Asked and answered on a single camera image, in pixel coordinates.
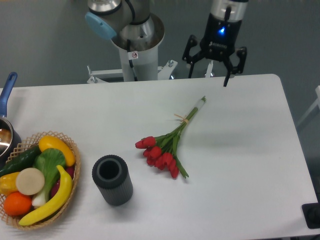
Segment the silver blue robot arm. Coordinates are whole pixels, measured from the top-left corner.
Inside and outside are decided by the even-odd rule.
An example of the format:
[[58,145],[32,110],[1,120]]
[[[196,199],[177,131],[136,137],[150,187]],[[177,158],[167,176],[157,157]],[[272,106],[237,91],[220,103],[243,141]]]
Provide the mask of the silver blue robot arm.
[[[158,47],[165,36],[161,19],[150,11],[148,0],[89,0],[85,21],[89,28],[117,47],[124,81],[168,80],[177,65],[170,60],[158,65]],[[202,59],[222,62],[226,67],[223,82],[244,71],[247,48],[235,43],[248,5],[246,0],[214,0],[210,8],[204,36],[191,35],[182,60],[194,66]]]

